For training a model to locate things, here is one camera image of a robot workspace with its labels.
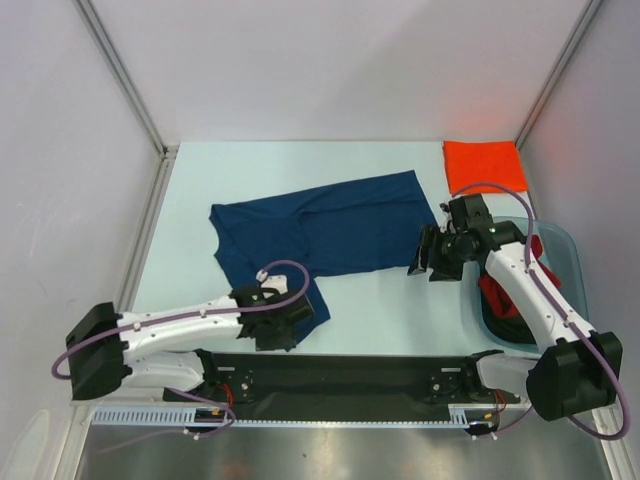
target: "wire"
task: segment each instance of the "wire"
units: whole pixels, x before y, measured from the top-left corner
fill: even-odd
[[[576,425],[579,429],[581,429],[582,431],[588,433],[589,435],[599,440],[620,440],[621,438],[626,436],[627,433],[629,433],[629,429],[631,428],[631,409],[629,406],[627,395],[624,389],[622,388],[622,384],[616,377],[615,372],[613,371],[613,369],[611,368],[607,360],[602,356],[602,354],[598,351],[598,349],[591,343],[591,341],[586,337],[586,335],[582,333],[582,331],[578,328],[578,326],[575,323],[573,323],[571,320],[569,320],[569,314],[565,312],[564,308],[562,308],[562,305],[558,303],[558,301],[555,299],[553,294],[547,289],[547,287],[545,287],[545,285],[542,283],[542,281],[538,277],[537,272],[531,268],[530,266],[531,240],[533,238],[533,211],[531,210],[531,207],[527,204],[527,202],[525,202],[525,200],[520,195],[518,195],[513,190],[507,187],[503,187],[502,185],[498,185],[497,183],[491,183],[491,182],[472,183],[458,190],[456,193],[452,195],[452,197],[457,197],[458,195],[474,187],[497,188],[498,190],[502,190],[503,192],[506,192],[512,197],[514,197],[524,207],[524,209],[527,212],[527,219],[528,219],[527,239],[525,242],[524,259],[525,259],[526,268],[529,272],[529,276],[531,277],[531,280],[533,280],[533,282],[538,287],[538,290],[540,290],[540,293],[542,293],[542,295],[549,301],[551,306],[558,312],[560,317],[562,317],[562,319],[565,321],[566,325],[580,339],[580,341],[585,344],[589,352],[591,352],[591,354],[595,357],[598,363],[602,366],[602,369],[604,370],[605,374],[609,378],[609,381],[613,385],[613,388],[615,389],[616,394],[618,395],[618,399],[620,400],[620,408],[622,409],[622,418],[623,418],[622,426],[620,427],[620,430],[618,432],[611,435],[602,434],[596,430],[592,430],[587,425],[580,422],[580,420],[578,420],[573,416],[570,416],[569,420],[571,420],[571,422],[573,422],[573,424]]]
[[[223,383],[220,388],[222,388],[222,390],[225,391],[225,393],[227,394],[227,403],[229,404],[230,407],[233,407],[233,392],[231,391],[231,388],[229,388],[229,385],[227,385],[226,383]]]
[[[496,411],[494,413],[494,415],[496,416],[496,422],[498,425],[500,425],[500,413],[503,412],[503,410],[500,410],[500,397],[498,396],[498,391],[496,390],[495,392],[493,392],[493,396],[496,400]]]
[[[262,306],[258,306],[258,307],[213,308],[213,309],[210,309],[210,310],[206,310],[205,314],[206,315],[225,315],[225,314],[229,314],[229,313],[267,312],[267,311],[270,311],[270,310],[277,310],[279,308],[286,307],[287,305],[291,305],[292,303],[298,301],[300,298],[302,298],[303,295],[306,294],[307,290],[309,289],[309,284],[311,283],[311,279],[309,277],[309,272],[300,263],[294,262],[293,260],[276,260],[275,262],[271,262],[269,265],[267,265],[262,270],[260,270],[258,272],[258,275],[259,276],[266,276],[267,272],[269,270],[271,270],[273,267],[278,267],[278,266],[281,266],[281,265],[290,265],[290,266],[296,267],[304,275],[304,283],[302,285],[302,288],[300,289],[300,291],[298,291],[291,298],[283,300],[282,302],[274,303],[272,305],[262,305]],[[140,325],[140,327],[152,327],[154,325],[160,325],[162,323],[173,322],[173,321],[176,321],[176,320],[184,320],[184,319],[187,319],[187,318],[195,318],[195,317],[200,317],[200,316],[201,316],[201,313],[199,311],[178,313],[178,314],[175,314],[175,315],[168,315],[166,317],[156,318],[156,319],[153,319],[153,320],[146,320],[146,321],[140,322],[139,325]],[[53,365],[51,366],[51,375],[53,375],[53,377],[57,378],[58,380],[70,380],[71,379],[71,375],[60,373],[58,371],[58,369],[60,368],[60,365],[62,364],[62,362],[67,360],[74,353],[79,352],[80,350],[82,350],[85,347],[88,347],[89,345],[92,345],[92,344],[94,344],[96,342],[99,342],[100,340],[103,340],[103,339],[105,339],[107,337],[110,337],[112,335],[120,335],[123,332],[127,332],[127,331],[133,330],[133,329],[134,329],[134,325],[133,324],[132,325],[126,325],[126,326],[123,326],[123,327],[111,328],[111,329],[106,330],[106,331],[104,331],[102,333],[99,333],[97,335],[89,337],[89,338],[87,338],[87,339],[85,339],[85,340],[83,340],[81,342],[78,342],[73,347],[71,347],[69,350],[67,350],[62,355],[60,355],[56,359],[55,362],[53,362]]]
[[[498,430],[498,432],[500,433],[504,433],[507,430],[511,430],[513,427],[515,427],[516,425],[520,424],[520,422],[522,422],[525,418],[527,418],[529,416],[529,414],[533,411],[533,406],[530,406],[529,408],[527,408],[527,411],[524,412],[520,417],[518,417],[517,420],[515,420],[514,422],[510,423],[509,425],[507,425],[506,427],[500,428]]]
[[[219,408],[220,410],[224,410],[227,414],[227,418],[229,419],[229,421],[227,423],[225,423],[224,425],[220,425],[219,427],[216,427],[215,430],[212,430],[210,432],[206,432],[206,433],[194,433],[194,434],[189,434],[189,432],[185,429],[166,429],[166,430],[160,430],[158,432],[152,432],[149,433],[147,435],[143,435],[141,437],[137,437],[134,438],[132,440],[128,440],[126,442],[123,443],[119,443],[118,445],[114,445],[112,447],[108,447],[108,448],[104,448],[102,450],[98,450],[96,452],[96,454],[98,455],[105,455],[107,453],[111,453],[114,452],[116,450],[120,450],[122,448],[125,447],[130,447],[131,445],[135,445],[137,443],[143,442],[145,440],[150,440],[152,438],[156,438],[156,437],[161,437],[164,435],[169,435],[169,434],[176,434],[176,433],[180,433],[180,434],[187,434],[190,435],[191,438],[193,438],[194,440],[198,440],[201,438],[209,438],[209,437],[213,437],[214,435],[218,435],[222,432],[224,432],[225,430],[228,430],[231,428],[231,426],[236,423],[237,418],[236,418],[236,414],[234,413],[234,411],[230,408],[230,405],[224,405],[223,403],[218,403],[218,402],[214,402],[213,400],[209,400],[207,398],[204,397],[199,397],[197,395],[192,395],[190,393],[186,393],[183,392],[181,390],[177,390],[175,388],[168,388],[167,390],[171,390],[173,393],[175,393],[176,395],[180,395],[181,397],[184,397],[188,400],[193,400],[194,402],[200,402],[200,403],[206,403],[208,405],[212,405],[216,408]]]
[[[504,412],[507,409],[507,399],[504,397],[504,395],[502,394],[502,392],[500,390],[496,390],[495,392],[496,395],[496,407],[502,403],[502,408],[497,410],[497,414],[500,415],[502,412]]]
[[[309,272],[307,271],[307,269],[300,263],[295,262],[293,260],[276,260],[275,262],[271,262],[270,264],[268,264],[266,267],[264,267],[263,269],[261,269],[258,272],[257,277],[258,278],[264,278],[266,279],[267,277],[267,273],[269,272],[269,270],[271,270],[273,267],[277,267],[277,266],[281,266],[281,265],[290,265],[293,267],[296,267],[297,269],[299,269],[303,276],[304,276],[304,283],[302,285],[302,288],[300,289],[300,291],[298,291],[296,294],[294,294],[291,298],[288,298],[286,300],[283,300],[282,302],[278,302],[272,305],[263,305],[263,306],[259,306],[259,307],[236,307],[236,308],[219,308],[219,309],[210,309],[210,310],[206,310],[205,314],[206,315],[224,315],[224,314],[230,314],[230,313],[256,313],[256,312],[266,312],[266,311],[270,311],[270,310],[276,310],[279,308],[283,308],[286,307],[287,305],[291,305],[292,303],[298,301],[300,298],[302,298],[303,295],[306,294],[307,290],[309,289],[309,284],[311,283],[311,279],[309,277]],[[183,320],[186,318],[191,318],[191,317],[196,317],[196,316],[201,316],[201,312],[199,311],[195,311],[195,312],[187,312],[187,313],[180,313],[180,314],[176,314],[176,315],[168,315],[166,317],[162,317],[162,318],[157,318],[154,320],[147,320],[144,322],[140,322],[140,327],[151,327],[153,325],[160,325],[162,323],[167,323],[167,322],[173,322],[176,320]],[[126,332],[129,330],[133,330],[134,326],[133,325],[127,325],[124,327],[117,327],[117,328],[112,328],[110,330],[106,330],[104,332],[101,332],[97,335],[94,335],[92,337],[89,337],[79,343],[77,343],[76,345],[74,345],[73,347],[71,347],[70,349],[68,349],[66,352],[64,352],[62,355],[60,355],[55,362],[53,362],[53,365],[51,366],[51,375],[53,375],[53,377],[59,379],[59,380],[70,380],[71,379],[71,375],[67,375],[67,374],[63,374],[60,373],[58,371],[60,365],[62,364],[62,362],[64,362],[65,360],[67,360],[69,357],[71,357],[73,354],[79,352],[80,350],[82,350],[85,347],[88,347],[89,345],[92,345],[96,342],[99,342],[100,340],[103,340],[107,337],[110,337],[112,335],[119,335],[122,332]],[[231,428],[231,426],[236,422],[236,415],[233,412],[233,410],[231,409],[231,406],[233,405],[233,393],[231,391],[231,389],[229,388],[228,385],[224,385],[225,392],[227,393],[227,400],[229,405],[226,406],[224,404],[218,403],[218,402],[214,402],[213,400],[209,400],[207,398],[204,397],[198,397],[196,395],[192,395],[190,393],[186,393],[180,390],[177,390],[175,388],[168,388],[168,390],[172,391],[173,393],[175,393],[176,395],[180,395],[186,399],[189,400],[193,400],[194,402],[200,402],[200,403],[206,403],[209,405],[213,405],[216,408],[219,408],[221,410],[224,410],[227,413],[228,418],[230,418],[231,420],[224,424],[221,425],[220,427],[217,427],[215,430],[212,430],[211,432],[208,433],[196,433],[193,435],[193,438],[195,440],[199,439],[199,438],[208,438],[208,437],[212,437],[214,435],[217,435],[221,432],[224,432],[225,430],[228,430],[229,428]],[[121,448],[125,448],[131,445],[134,445],[138,442],[142,442],[144,440],[149,440],[151,438],[156,438],[159,436],[163,436],[163,435],[167,435],[167,434],[172,434],[172,433],[185,433],[184,430],[174,430],[174,429],[167,429],[167,430],[161,430],[159,432],[153,432],[150,433],[148,435],[143,435],[142,437],[138,437],[136,439],[133,440],[129,440],[127,442],[118,444],[116,446],[113,447],[109,447],[103,450],[99,450],[97,453],[98,454],[106,454],[106,453],[110,453],[113,452],[115,450],[119,450]]]

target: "metal floor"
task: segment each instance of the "metal floor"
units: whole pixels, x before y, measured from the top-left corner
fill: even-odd
[[[533,415],[497,441],[461,430],[232,428],[95,453],[150,431],[92,427],[76,480],[611,479],[600,442]]]

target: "stainless steel surface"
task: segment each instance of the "stainless steel surface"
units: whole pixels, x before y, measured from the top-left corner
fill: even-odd
[[[76,480],[611,479],[598,441],[535,417],[497,441],[457,430],[232,428],[96,453],[151,431],[91,427]]]
[[[551,94],[554,92],[556,86],[558,85],[558,82],[562,78],[562,75],[571,63],[571,60],[575,56],[578,47],[585,37],[585,34],[589,31],[589,27],[593,23],[593,20],[596,18],[596,15],[600,11],[600,7],[605,1],[606,0],[591,0],[582,12],[582,15],[576,22],[575,27],[569,35],[567,43],[564,45],[562,52],[558,57],[558,61],[551,69],[551,73],[547,77],[547,80],[542,87],[542,91],[538,95],[538,98],[536,98],[533,107],[531,107],[531,111],[527,115],[522,128],[518,132],[518,135],[516,135],[516,147],[521,148],[524,145],[527,136],[540,117],[540,113],[547,104],[549,97],[551,97]]]
[[[73,2],[76,5],[78,13],[80,13],[82,20],[84,20],[87,28],[89,29],[89,33],[95,40],[98,49],[107,62],[109,70],[111,70],[111,73],[113,73],[115,79],[120,85],[133,114],[138,119],[138,122],[140,122],[142,129],[158,155],[164,156],[166,148],[162,142],[162,138],[160,138],[158,129],[153,123],[153,119],[151,118],[151,115],[149,115],[147,107],[142,101],[142,97],[140,96],[138,89],[133,84],[133,80],[131,80],[131,76],[127,72],[127,69],[122,62],[111,37],[107,33],[102,20],[100,20],[100,16],[98,15],[96,8],[91,0],[73,0]]]

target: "plastic container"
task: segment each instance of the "plastic container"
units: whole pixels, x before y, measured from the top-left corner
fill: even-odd
[[[527,234],[527,219],[522,217],[494,217],[494,221],[500,222],[511,220],[522,231]],[[585,320],[588,319],[587,299],[584,293],[584,284],[582,282],[582,272],[580,270],[580,261],[578,260],[578,251],[571,236],[562,228],[549,222],[534,222],[534,233],[540,236],[544,252],[540,257],[540,261],[544,263],[562,282],[559,288],[560,293],[571,304]],[[525,352],[537,352],[535,345],[516,344],[507,342],[494,335],[484,322],[482,315],[481,293],[477,287],[478,276],[480,275],[480,267],[476,267],[476,288],[474,299],[475,317],[480,319],[480,327],[482,331],[495,343],[504,345],[508,348],[522,350]]]

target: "light blue tabletop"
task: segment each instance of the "light blue tabletop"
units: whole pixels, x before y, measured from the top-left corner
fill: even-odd
[[[415,170],[438,221],[449,199],[439,142],[183,143],[134,303],[134,311],[198,304],[226,295],[230,285],[214,258],[213,203],[233,203],[359,178]],[[485,195],[494,216],[523,216],[503,194]],[[468,355],[504,348],[480,327],[474,267],[462,282],[429,283],[406,268],[318,278],[331,320],[292,353]],[[254,352],[253,340],[197,345]]]

